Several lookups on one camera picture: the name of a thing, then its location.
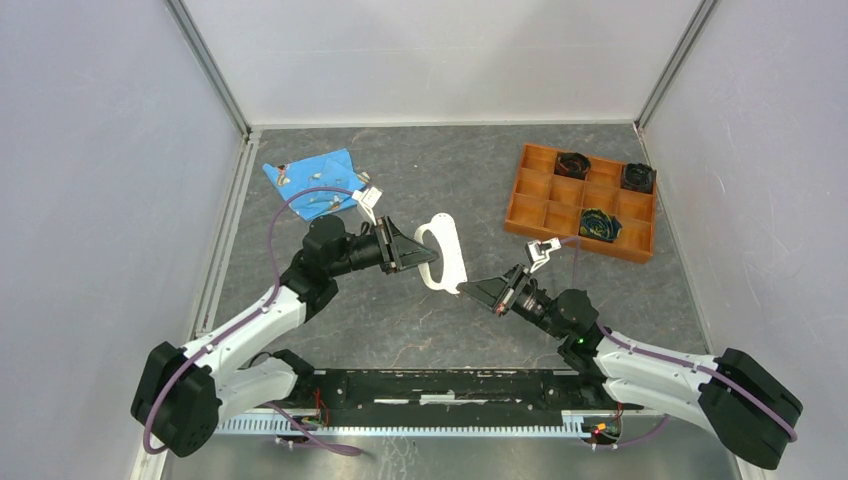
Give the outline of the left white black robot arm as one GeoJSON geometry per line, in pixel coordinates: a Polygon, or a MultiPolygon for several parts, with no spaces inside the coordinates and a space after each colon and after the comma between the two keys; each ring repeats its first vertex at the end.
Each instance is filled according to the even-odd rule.
{"type": "Polygon", "coordinates": [[[394,274],[439,257],[389,217],[358,234],[333,215],[313,221],[288,268],[253,305],[201,338],[150,351],[130,406],[145,451],[186,457],[246,410],[275,400],[306,405],[314,394],[309,375],[278,357],[253,367],[246,362],[325,308],[338,292],[337,277],[371,267],[394,274]]]}

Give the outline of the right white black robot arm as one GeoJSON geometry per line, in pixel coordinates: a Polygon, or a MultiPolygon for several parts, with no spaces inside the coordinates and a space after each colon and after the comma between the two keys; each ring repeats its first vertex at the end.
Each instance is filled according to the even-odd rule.
{"type": "Polygon", "coordinates": [[[638,342],[602,325],[586,291],[570,288],[551,297],[522,265],[457,289],[497,316],[514,313],[560,340],[557,352],[583,375],[577,392],[591,408],[614,400],[684,420],[767,470],[776,469],[798,439],[801,401],[744,351],[699,355],[638,342]]]}

